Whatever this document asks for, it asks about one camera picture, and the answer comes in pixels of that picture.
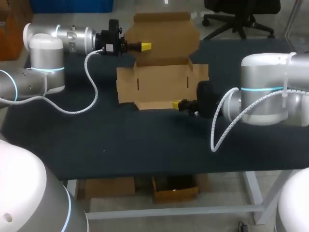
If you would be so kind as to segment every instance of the small cardboard box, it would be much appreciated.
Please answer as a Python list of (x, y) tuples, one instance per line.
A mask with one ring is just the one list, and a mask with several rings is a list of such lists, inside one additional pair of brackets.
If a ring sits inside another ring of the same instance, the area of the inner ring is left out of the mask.
[(128, 43), (151, 43), (147, 52), (131, 52), (131, 68), (117, 68), (119, 103), (139, 109), (169, 109), (172, 101), (196, 100), (197, 84), (209, 80), (208, 65), (188, 57), (199, 47), (199, 32), (187, 12), (136, 14), (125, 33)]
[(85, 183), (85, 198), (102, 198), (135, 194), (133, 177), (88, 179)]
[(0, 61), (19, 58), (23, 29), (32, 16), (28, 0), (0, 0)]
[(193, 176), (152, 177), (154, 201), (175, 203), (194, 200), (198, 186)]

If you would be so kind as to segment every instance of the black tabletop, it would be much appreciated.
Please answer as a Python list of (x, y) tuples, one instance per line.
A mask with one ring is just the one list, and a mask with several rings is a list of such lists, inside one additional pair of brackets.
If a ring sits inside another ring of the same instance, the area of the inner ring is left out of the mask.
[[(241, 60), (250, 54), (287, 53), (284, 40), (201, 42), (191, 58), (209, 64), (215, 91), (240, 84)], [(49, 96), (66, 110), (82, 109), (94, 91), (83, 70), (84, 57), (65, 57), (66, 89)], [(64, 115), (44, 101), (11, 106), (2, 133), (14, 145), (36, 154), (61, 180), (151, 174), (193, 174), (301, 169), (309, 166), (309, 129), (237, 124), (216, 153), (210, 151), (211, 120), (174, 110), (139, 111), (118, 104), (116, 67), (134, 59), (96, 56), (89, 70), (99, 99), (89, 112)], [(220, 118), (217, 138), (227, 122)]]

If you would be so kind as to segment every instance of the black cable connector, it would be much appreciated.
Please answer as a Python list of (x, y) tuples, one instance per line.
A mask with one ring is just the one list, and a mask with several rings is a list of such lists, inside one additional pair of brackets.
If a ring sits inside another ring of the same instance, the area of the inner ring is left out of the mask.
[(242, 221), (238, 223), (238, 232), (249, 232), (248, 225), (245, 225)]

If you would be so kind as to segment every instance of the white cable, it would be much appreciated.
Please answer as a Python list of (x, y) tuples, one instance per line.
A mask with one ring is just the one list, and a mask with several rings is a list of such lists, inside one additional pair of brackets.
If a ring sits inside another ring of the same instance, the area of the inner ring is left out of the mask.
[[(215, 126), (216, 126), (216, 121), (217, 121), (217, 117), (219, 114), (219, 111), (222, 107), (223, 102), (225, 101), (225, 99), (228, 97), (229, 94), (238, 91), (238, 88), (232, 88), (231, 90), (229, 90), (221, 99), (217, 110), (214, 114), (213, 120), (212, 120), (212, 126), (211, 126), (211, 151), (212, 152), (216, 152), (218, 150), (218, 148), (220, 147), (221, 143), (223, 142), (224, 138), (227, 136), (227, 134), (231, 131), (231, 129), (233, 128), (233, 126), (235, 126), (235, 124), (248, 112), (250, 111), (253, 107), (255, 107), (257, 104), (265, 101), (266, 99), (275, 96), (275, 95), (279, 95), (283, 93), (283, 90), (279, 90), (276, 92), (272, 92), (269, 93), (265, 96), (263, 96), (262, 98), (256, 100), (255, 102), (253, 102), (251, 105), (249, 105), (246, 109), (244, 109), (232, 122), (231, 124), (225, 129), (224, 133), (221, 135), (220, 139), (218, 140), (216, 146), (214, 147), (214, 130), (215, 130)], [(302, 95), (309, 95), (309, 92), (306, 91), (302, 91), (302, 90), (296, 90), (296, 89), (288, 89), (286, 90), (286, 93), (298, 93), (298, 94), (302, 94)]]
[(69, 114), (69, 115), (76, 115), (76, 114), (81, 114), (83, 112), (86, 112), (87, 110), (89, 110), (92, 106), (94, 106), (94, 104), (96, 103), (97, 99), (98, 99), (98, 88), (96, 86), (96, 84), (94, 83), (94, 81), (92, 80), (90, 74), (89, 74), (89, 71), (88, 71), (88, 60), (89, 58), (94, 55), (94, 54), (99, 54), (101, 51), (103, 51), (102, 49), (101, 50), (97, 50), (97, 51), (93, 51), (93, 52), (90, 52), (86, 58), (85, 58), (85, 61), (84, 61), (84, 69), (85, 69), (85, 72), (86, 72), (86, 75), (90, 81), (90, 83), (92, 84), (93, 86), (93, 89), (95, 90), (95, 97), (92, 101), (92, 103), (90, 105), (88, 105), (86, 108), (84, 108), (83, 110), (79, 110), (79, 111), (66, 111), (66, 110), (63, 110), (61, 109), (59, 106), (57, 106), (55, 103), (53, 103), (51, 100), (49, 100), (48, 98), (45, 97), (45, 94), (46, 94), (46, 90), (47, 90), (47, 77), (46, 75), (44, 76), (45, 80), (44, 80), (44, 85), (45, 85), (45, 91), (44, 91), (44, 94), (43, 96), (35, 96), (35, 97), (32, 97), (32, 98), (29, 98), (29, 99), (26, 99), (26, 100), (22, 100), (22, 101), (9, 101), (9, 100), (5, 100), (5, 99), (0, 99), (0, 102), (4, 103), (4, 104), (9, 104), (9, 105), (22, 105), (22, 104), (25, 104), (25, 103), (28, 103), (28, 102), (31, 102), (31, 101), (34, 101), (34, 100), (44, 100), (46, 102), (48, 102), (49, 104), (51, 104), (53, 107), (55, 107), (58, 111), (60, 112), (63, 112), (65, 114)]

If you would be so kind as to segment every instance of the gray floor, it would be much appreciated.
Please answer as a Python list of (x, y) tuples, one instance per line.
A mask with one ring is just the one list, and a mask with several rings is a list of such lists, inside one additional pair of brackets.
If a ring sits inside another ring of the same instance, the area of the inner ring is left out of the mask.
[[(283, 37), (289, 14), (294, 1), (281, 0), (281, 11), (277, 15), (257, 15), (259, 23), (273, 27), (277, 37)], [(295, 43), (301, 43), (300, 49), (309, 44), (306, 34), (309, 33), (309, 20), (304, 20), (309, 0), (305, 0), (301, 14), (295, 21), (295, 28), (292, 30), (291, 37)], [(78, 26), (91, 26), (96, 30), (106, 29), (108, 19), (116, 18), (120, 20), (121, 27), (126, 31), (132, 22), (135, 12), (161, 12), (161, 11), (190, 11), (192, 19), (200, 30), (201, 38), (211, 33), (222, 25), (222, 23), (211, 21), (207, 28), (201, 25), (204, 14), (213, 14), (203, 6), (202, 0), (115, 0), (114, 10), (109, 14), (36, 14), (33, 22), (53, 23), (53, 24), (75, 24)], [(258, 30), (246, 29), (249, 38), (266, 37), (267, 34)], [(238, 38), (237, 34), (227, 31), (219, 38), (229, 39)], [(6, 62), (22, 67), (27, 58), (27, 52), (23, 51), (18, 61)], [(2, 124), (6, 110), (0, 110), (0, 126)], [(279, 175), (279, 171), (257, 172), (257, 179), (265, 195)], [(212, 186), (211, 193), (203, 193), (198, 199), (189, 203), (156, 205), (152, 202), (151, 195), (138, 194), (130, 197), (92, 199), (91, 202), (83, 202), (90, 206), (91, 212), (124, 210), (124, 209), (147, 209), (158, 207), (185, 207), (185, 206), (211, 206), (211, 205), (232, 205), (248, 203), (248, 196), (244, 190), (241, 175), (238, 173), (218, 173), (210, 174)], [(204, 215), (204, 216), (173, 216), (173, 217), (149, 217), (133, 219), (113, 219), (98, 220), (90, 222), (90, 231), (214, 231), (214, 232), (236, 232), (238, 221), (242, 220), (250, 224), (251, 232), (273, 232), (274, 218), (263, 226), (254, 226), (253, 217), (250, 213), (245, 214), (226, 214), (226, 215)]]

